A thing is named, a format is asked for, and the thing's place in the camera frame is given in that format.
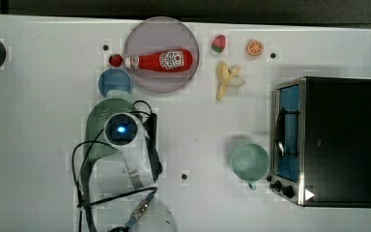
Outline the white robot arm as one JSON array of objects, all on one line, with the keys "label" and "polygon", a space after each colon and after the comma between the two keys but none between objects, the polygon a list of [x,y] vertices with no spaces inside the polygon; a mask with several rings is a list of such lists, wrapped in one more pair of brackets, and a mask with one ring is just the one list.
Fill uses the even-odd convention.
[{"label": "white robot arm", "polygon": [[178,232],[173,214],[157,198],[162,166],[141,119],[93,111],[81,146],[75,183],[89,232]]}]

